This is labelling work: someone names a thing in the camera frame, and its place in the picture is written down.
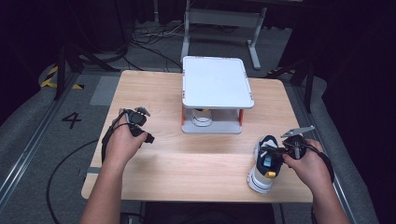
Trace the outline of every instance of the forearm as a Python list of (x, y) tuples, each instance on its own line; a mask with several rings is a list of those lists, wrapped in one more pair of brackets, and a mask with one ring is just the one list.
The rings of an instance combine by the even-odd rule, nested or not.
[(349, 223), (347, 215), (332, 185), (325, 188), (326, 189), (312, 190), (314, 196), (314, 212), (318, 224)]
[(122, 173), (116, 163), (103, 164), (80, 223), (120, 223)]

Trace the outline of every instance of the gray stand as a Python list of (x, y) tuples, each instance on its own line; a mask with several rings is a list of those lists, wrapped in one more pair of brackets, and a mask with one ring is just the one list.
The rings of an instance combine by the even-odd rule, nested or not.
[(184, 20), (184, 39), (183, 48), (181, 50), (180, 62), (189, 54), (190, 45), (190, 23), (203, 23), (211, 25), (228, 25), (254, 28), (253, 38), (247, 41), (250, 57), (253, 62), (254, 69), (261, 69), (259, 58), (256, 52), (256, 42), (264, 21), (266, 7), (262, 8), (261, 13), (244, 13), (231, 11), (218, 11), (209, 9), (190, 8), (190, 0), (187, 0), (186, 17)]

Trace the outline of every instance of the number 4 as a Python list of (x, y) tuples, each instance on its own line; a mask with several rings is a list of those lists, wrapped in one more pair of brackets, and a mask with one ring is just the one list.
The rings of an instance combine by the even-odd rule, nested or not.
[(78, 117), (78, 113), (74, 112), (73, 114), (63, 118), (62, 121), (71, 121), (72, 123), (70, 124), (70, 129), (73, 129), (75, 122), (81, 121), (81, 119), (77, 119), (77, 117)]

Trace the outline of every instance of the white lid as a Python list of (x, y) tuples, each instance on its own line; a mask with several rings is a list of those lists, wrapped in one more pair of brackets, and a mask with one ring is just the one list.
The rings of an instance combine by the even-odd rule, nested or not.
[(236, 58), (183, 58), (183, 105), (233, 109), (254, 106), (245, 66)]

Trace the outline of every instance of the human hand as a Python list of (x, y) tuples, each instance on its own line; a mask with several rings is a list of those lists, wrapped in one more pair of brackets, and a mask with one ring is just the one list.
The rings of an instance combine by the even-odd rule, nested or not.
[[(305, 141), (308, 145), (323, 152), (320, 142), (312, 139), (305, 139)], [(316, 152), (307, 149), (305, 155), (300, 160), (295, 160), (289, 155), (284, 154), (283, 160), (312, 191), (321, 190), (324, 187), (332, 185), (326, 164)]]
[(147, 133), (143, 132), (137, 137), (133, 137), (127, 123), (125, 115), (114, 124), (114, 132), (111, 134), (106, 147), (106, 162), (118, 164), (122, 167), (134, 156), (140, 146), (147, 138)]

